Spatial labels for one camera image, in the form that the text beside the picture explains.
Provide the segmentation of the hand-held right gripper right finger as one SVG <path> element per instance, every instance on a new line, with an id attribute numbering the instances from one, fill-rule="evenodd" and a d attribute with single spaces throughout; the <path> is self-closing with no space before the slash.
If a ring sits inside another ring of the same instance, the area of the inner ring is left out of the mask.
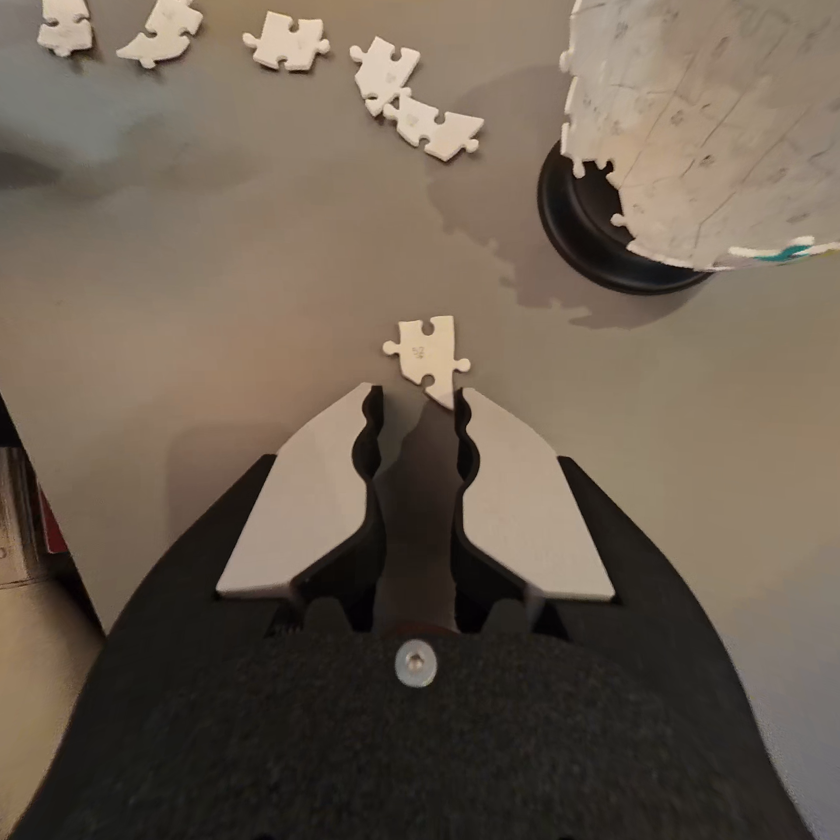
<path id="1" fill-rule="evenodd" d="M 549 602 L 614 601 L 615 585 L 552 445 L 473 387 L 458 391 L 454 418 L 458 629 L 477 633 L 502 601 L 522 606 L 530 626 Z"/>

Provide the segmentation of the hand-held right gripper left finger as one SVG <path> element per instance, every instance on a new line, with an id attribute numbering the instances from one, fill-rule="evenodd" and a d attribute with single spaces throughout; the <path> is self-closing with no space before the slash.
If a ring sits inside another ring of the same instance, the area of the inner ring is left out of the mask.
<path id="1" fill-rule="evenodd" d="M 363 382 L 279 448 L 216 583 L 219 597 L 281 599 L 303 615 L 333 599 L 369 633 L 386 535 L 375 475 L 384 392 Z"/>

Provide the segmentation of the white puzzle piece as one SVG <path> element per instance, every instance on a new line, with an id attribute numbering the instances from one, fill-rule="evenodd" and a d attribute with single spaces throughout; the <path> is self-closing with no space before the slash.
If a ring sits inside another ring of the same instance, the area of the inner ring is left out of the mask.
<path id="1" fill-rule="evenodd" d="M 38 46 L 61 58 L 93 47 L 90 13 L 85 1 L 42 1 L 41 12 L 43 22 L 38 30 Z"/>
<path id="2" fill-rule="evenodd" d="M 183 55 L 203 22 L 203 13 L 189 1 L 155 2 L 145 24 L 126 46 L 115 52 L 118 58 L 134 60 L 153 70 L 162 61 Z"/>
<path id="3" fill-rule="evenodd" d="M 359 65 L 354 80 L 369 114 L 378 118 L 386 104 L 392 102 L 406 87 L 406 82 L 417 67 L 421 53 L 403 47 L 394 58 L 396 48 L 375 36 L 367 50 L 357 45 L 350 47 L 350 57 Z"/>
<path id="4" fill-rule="evenodd" d="M 453 411 L 455 407 L 454 373 L 470 371 L 469 359 L 455 357 L 455 319 L 453 316 L 436 316 L 430 319 L 431 333 L 424 332 L 424 321 L 403 321 L 397 324 L 400 340 L 385 341 L 382 351 L 387 356 L 397 355 L 404 378 L 421 385 L 430 376 L 433 381 L 425 387 L 426 395 L 442 407 Z"/>
<path id="5" fill-rule="evenodd" d="M 287 71 L 309 71 L 316 56 L 330 52 L 330 42 L 323 37 L 320 18 L 301 18 L 268 11 L 257 37 L 243 33 L 246 47 L 254 51 L 253 60 L 263 67 L 278 70 L 284 62 Z"/>
<path id="6" fill-rule="evenodd" d="M 457 112 L 446 112 L 438 122 L 438 109 L 416 100 L 408 88 L 399 92 L 396 104 L 384 105 L 382 115 L 395 125 L 397 134 L 414 148 L 425 142 L 423 151 L 441 162 L 460 152 L 478 151 L 478 134 L 485 120 Z"/>

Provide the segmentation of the round black ball stand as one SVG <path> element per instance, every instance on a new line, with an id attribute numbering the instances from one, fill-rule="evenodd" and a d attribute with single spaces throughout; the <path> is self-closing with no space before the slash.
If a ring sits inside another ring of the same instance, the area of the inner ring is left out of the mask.
<path id="1" fill-rule="evenodd" d="M 638 255 L 628 246 L 633 237 L 612 218 L 623 207 L 607 180 L 612 165 L 600 170 L 584 163 L 578 178 L 558 140 L 539 174 L 537 205 L 551 245 L 579 274 L 596 285 L 625 295 L 658 297 L 685 291 L 711 276 L 709 271 L 670 266 Z"/>

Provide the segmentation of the colourful puzzle ball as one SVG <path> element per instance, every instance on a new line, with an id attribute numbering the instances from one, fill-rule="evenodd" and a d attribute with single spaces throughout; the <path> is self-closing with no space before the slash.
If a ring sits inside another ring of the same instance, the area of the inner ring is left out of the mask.
<path id="1" fill-rule="evenodd" d="M 578 1 L 561 152 L 626 248 L 734 270 L 838 253 L 838 1 Z"/>

